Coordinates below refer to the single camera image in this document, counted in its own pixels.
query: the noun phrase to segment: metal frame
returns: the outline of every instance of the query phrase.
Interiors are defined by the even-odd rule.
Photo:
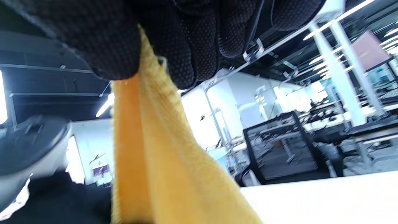
[[[373,132],[370,134],[364,134],[353,137],[354,142],[358,145],[362,161],[365,165],[366,172],[370,170],[370,173],[374,173],[374,165],[377,162],[385,161],[389,159],[398,159],[398,154],[389,155],[380,158],[376,158],[373,161],[369,159],[367,149],[368,147],[365,144],[370,144],[377,141],[386,141],[394,138],[398,138],[398,127],[388,128],[385,130]]]

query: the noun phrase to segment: mesh chair back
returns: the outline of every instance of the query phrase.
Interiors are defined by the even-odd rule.
[[[290,112],[244,130],[252,158],[267,180],[318,169],[296,118]]]

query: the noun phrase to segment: dotted grip glove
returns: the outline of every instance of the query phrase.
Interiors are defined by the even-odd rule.
[[[167,59],[179,89],[215,75],[221,57],[240,57],[253,40],[264,0],[0,0],[64,43],[107,80],[132,77],[140,24]],[[274,27],[296,29],[325,0],[274,0]],[[291,10],[301,8],[300,14]]]

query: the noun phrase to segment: desk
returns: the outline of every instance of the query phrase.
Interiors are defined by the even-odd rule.
[[[394,110],[398,108],[398,104],[394,104],[394,105],[390,105],[390,106],[384,106],[383,107],[386,111],[390,111],[390,110]],[[374,113],[376,112],[375,109],[373,109],[372,107],[366,106],[366,107],[362,107],[361,111],[363,112],[363,115],[365,117],[370,116],[370,115],[374,115]],[[336,120],[334,121],[328,121],[327,119],[325,119],[324,121],[316,121],[314,123],[311,124],[305,124],[303,125],[304,129],[307,131],[316,131],[318,129],[321,129],[325,126],[335,126],[335,125],[339,125],[344,123],[344,120],[349,121],[351,120],[351,116],[348,112],[344,113],[344,116],[342,116],[341,114],[335,116]]]
[[[398,171],[241,188],[265,224],[395,224]]]
[[[397,159],[398,154],[379,157],[370,160],[368,157],[367,146],[365,144],[370,144],[379,141],[391,140],[394,138],[398,138],[398,122],[394,117],[386,118],[382,123],[380,121],[372,122],[370,124],[366,124],[363,126],[354,127],[347,133],[349,136],[353,136],[353,140],[358,144],[362,161],[366,166],[366,170],[371,170],[374,172],[374,165],[377,162],[388,160],[388,159]]]

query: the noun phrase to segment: chair armrest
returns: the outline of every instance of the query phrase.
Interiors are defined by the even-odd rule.
[[[247,167],[245,167],[241,172],[236,173],[234,179],[235,181],[238,183],[238,185],[240,187],[246,187],[246,185],[243,182],[243,175],[245,175],[245,173],[247,171],[249,171],[251,168],[251,165],[249,164]]]

